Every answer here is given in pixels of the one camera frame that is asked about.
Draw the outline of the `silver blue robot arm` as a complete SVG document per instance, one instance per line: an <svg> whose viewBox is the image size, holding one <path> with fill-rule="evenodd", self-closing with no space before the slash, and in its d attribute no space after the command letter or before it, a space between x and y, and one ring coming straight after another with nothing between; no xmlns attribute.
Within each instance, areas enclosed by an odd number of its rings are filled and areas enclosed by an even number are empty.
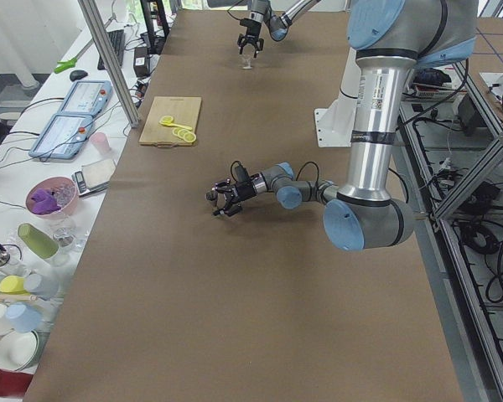
<svg viewBox="0 0 503 402"><path fill-rule="evenodd" d="M405 241L413 231L413 211L386 190L402 92L414 70L456 63L472 54L477 8L475 1L356 2L347 39L360 76L345 184L300 181L285 162L255 174L235 162L231 177L206 195L214 215L232 216L249 198L273 193L285 209L321 203L325 232L339 249Z"/></svg>
<svg viewBox="0 0 503 402"><path fill-rule="evenodd" d="M270 1L252 1L248 15L239 19L239 24L246 29L245 33L239 34L236 41L239 55L251 49L252 56L256 58L263 51L264 38L261 36L263 26L267 28L273 41L284 40L290 27L318 3L319 1L312 0L296 1L282 14L276 15Z"/></svg>

